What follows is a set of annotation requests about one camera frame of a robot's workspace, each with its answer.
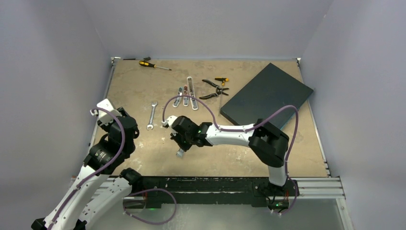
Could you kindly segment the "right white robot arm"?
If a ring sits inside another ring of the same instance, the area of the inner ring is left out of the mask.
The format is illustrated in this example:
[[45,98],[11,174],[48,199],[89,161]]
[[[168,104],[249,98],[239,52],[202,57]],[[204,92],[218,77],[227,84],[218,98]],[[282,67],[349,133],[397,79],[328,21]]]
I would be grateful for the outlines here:
[[182,156],[192,146],[248,147],[268,166],[270,191],[280,195],[287,190],[285,156],[289,149],[289,137],[270,122],[264,123],[258,119],[255,124],[244,126],[216,126],[211,122],[197,125],[185,116],[172,115],[162,124],[171,129],[171,139],[180,148],[178,156]]

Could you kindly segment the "silver stapler magazine tray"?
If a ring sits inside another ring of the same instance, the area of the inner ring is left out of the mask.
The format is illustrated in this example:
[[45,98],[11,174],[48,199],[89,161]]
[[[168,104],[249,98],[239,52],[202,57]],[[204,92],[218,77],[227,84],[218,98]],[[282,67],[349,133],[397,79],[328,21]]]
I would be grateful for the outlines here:
[[174,103],[172,104],[173,107],[177,108],[180,105],[180,101],[182,99],[183,88],[179,87],[177,97],[175,98]]

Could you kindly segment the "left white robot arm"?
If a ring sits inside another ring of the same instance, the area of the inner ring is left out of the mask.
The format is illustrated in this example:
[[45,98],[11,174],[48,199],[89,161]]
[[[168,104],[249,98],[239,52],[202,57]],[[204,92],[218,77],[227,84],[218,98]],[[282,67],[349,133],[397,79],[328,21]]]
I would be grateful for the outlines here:
[[90,148],[74,184],[60,203],[45,218],[36,219],[33,230],[89,230],[95,222],[120,198],[137,196],[143,183],[140,174],[130,170],[130,178],[119,179],[98,198],[94,193],[114,170],[135,151],[134,139],[139,136],[136,120],[124,108],[114,109],[102,103],[91,111],[98,117],[98,125],[106,133],[98,144]]

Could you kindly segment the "silver staple strip block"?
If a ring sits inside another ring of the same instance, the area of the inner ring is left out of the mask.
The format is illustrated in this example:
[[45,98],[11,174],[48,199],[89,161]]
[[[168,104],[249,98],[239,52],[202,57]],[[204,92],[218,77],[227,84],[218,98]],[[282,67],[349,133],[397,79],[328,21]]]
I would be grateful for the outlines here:
[[184,150],[182,150],[182,149],[179,149],[179,150],[177,151],[177,153],[176,153],[176,156],[177,156],[178,158],[183,158],[183,155],[184,155]]

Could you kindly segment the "red silver stapler insert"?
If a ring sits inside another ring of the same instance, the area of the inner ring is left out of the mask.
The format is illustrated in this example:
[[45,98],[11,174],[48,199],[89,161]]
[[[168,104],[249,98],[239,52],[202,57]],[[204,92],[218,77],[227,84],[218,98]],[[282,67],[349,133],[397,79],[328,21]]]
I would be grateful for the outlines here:
[[188,86],[184,85],[184,87],[183,87],[183,105],[186,107],[189,105],[188,95],[189,95]]

